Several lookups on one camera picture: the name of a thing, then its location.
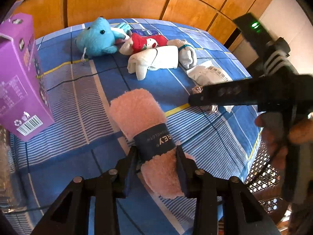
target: rolled pink towel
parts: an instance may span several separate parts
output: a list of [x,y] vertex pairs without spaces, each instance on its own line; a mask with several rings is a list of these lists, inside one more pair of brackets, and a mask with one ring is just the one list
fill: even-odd
[[[132,140],[135,137],[136,142],[136,140],[138,141],[138,134],[143,135],[146,134],[146,132],[153,131],[155,128],[159,127],[163,127],[164,130],[162,130],[162,132],[167,131],[167,128],[164,125],[167,120],[164,112],[154,100],[153,96],[144,89],[135,89],[126,92],[112,100],[110,114],[128,140]],[[157,143],[152,145],[152,148],[145,148],[145,144],[138,145],[136,142],[140,157],[143,160],[145,160],[146,154],[148,154],[148,156],[153,156],[141,166],[143,178],[153,192],[164,198],[174,199],[176,196],[183,196],[184,194],[181,191],[176,172],[175,143],[173,143],[168,131],[164,134],[154,132],[151,134],[151,142],[149,144],[152,142],[159,142],[160,145],[164,143],[164,145],[169,146],[171,149],[164,154],[158,155],[157,151],[160,149],[160,145]],[[149,153],[149,150],[151,149],[156,150],[156,152]]]

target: human hand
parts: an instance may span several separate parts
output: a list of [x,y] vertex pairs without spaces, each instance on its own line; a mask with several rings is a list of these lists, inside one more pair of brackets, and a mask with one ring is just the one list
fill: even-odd
[[[259,115],[255,119],[256,126],[264,127],[265,123],[262,120],[262,115]],[[303,119],[296,125],[292,126],[290,129],[288,139],[293,144],[302,144],[306,142],[313,141],[313,120]],[[278,146],[277,139],[273,132],[264,128],[262,131],[262,140],[266,143],[267,153],[272,156]],[[272,166],[275,169],[283,170],[286,166],[286,155],[288,154],[288,149],[286,146],[281,147],[276,157],[273,159]]]

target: recycling symbol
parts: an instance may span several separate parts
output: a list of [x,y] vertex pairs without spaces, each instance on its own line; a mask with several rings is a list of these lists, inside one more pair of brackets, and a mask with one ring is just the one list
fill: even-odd
[[14,121],[14,125],[15,125],[15,126],[20,126],[21,124],[22,124],[21,120],[16,119],[16,120]]

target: package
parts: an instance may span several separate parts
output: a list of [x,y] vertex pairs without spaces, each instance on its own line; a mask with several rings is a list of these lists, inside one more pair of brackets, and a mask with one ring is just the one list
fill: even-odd
[[133,34],[139,34],[140,36],[151,36],[151,35],[160,35],[160,33],[158,32],[158,30],[154,30],[154,29],[131,29],[130,30],[130,36]]
[[0,124],[23,141],[54,123],[43,84],[32,16],[0,25]]
[[[221,68],[213,66],[211,61],[197,65],[187,70],[188,77],[192,78],[201,86],[215,85],[227,81],[232,81],[231,77]],[[227,112],[231,112],[232,106],[224,106]]]

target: purple box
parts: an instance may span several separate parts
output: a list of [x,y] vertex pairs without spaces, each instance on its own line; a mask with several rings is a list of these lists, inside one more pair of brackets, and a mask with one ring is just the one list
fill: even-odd
[[0,25],[0,124],[23,141],[54,123],[43,85],[32,16]]

